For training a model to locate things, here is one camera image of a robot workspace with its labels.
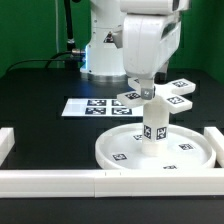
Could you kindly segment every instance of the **green wall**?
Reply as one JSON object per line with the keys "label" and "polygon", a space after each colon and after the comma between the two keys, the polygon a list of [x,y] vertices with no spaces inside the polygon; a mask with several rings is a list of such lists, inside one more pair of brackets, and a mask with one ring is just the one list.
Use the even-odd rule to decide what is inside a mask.
{"label": "green wall", "polygon": [[[66,50],[63,0],[0,0],[0,77],[17,61],[48,59],[57,52],[56,9],[59,11],[59,51]],[[84,48],[90,39],[90,2],[72,4],[74,36]],[[224,83],[223,0],[192,0],[183,13],[182,37],[170,68],[194,68]],[[42,63],[28,66],[42,67]]]}

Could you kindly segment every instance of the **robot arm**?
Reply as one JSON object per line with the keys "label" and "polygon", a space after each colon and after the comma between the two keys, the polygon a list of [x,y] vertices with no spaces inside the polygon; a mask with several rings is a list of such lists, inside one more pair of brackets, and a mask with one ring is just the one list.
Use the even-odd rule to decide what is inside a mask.
{"label": "robot arm", "polygon": [[[137,77],[141,98],[151,100],[155,74],[177,50],[180,42],[179,12],[189,7],[189,0],[121,0],[127,12],[122,29],[123,61],[126,74]],[[114,35],[118,45],[121,35]]]}

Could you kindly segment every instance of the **black table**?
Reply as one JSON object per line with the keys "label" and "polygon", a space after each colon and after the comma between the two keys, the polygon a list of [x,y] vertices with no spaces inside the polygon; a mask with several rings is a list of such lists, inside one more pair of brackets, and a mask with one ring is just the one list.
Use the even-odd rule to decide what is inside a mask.
{"label": "black table", "polygon": [[[168,79],[197,84],[193,109],[170,123],[200,133],[224,131],[224,86],[196,70]],[[141,118],[61,117],[68,98],[115,98],[126,83],[99,84],[63,69],[16,69],[0,79],[0,127],[14,127],[16,145],[1,169],[99,169],[94,144],[106,130]],[[222,223],[224,200],[207,197],[0,199],[0,223]]]}

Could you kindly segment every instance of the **white cylinder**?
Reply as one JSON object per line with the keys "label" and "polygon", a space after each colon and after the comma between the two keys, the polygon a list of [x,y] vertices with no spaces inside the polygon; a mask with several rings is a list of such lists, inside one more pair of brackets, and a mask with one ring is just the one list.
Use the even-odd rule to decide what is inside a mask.
{"label": "white cylinder", "polygon": [[159,100],[144,105],[142,152],[147,156],[165,155],[167,151],[167,135],[169,111]]}

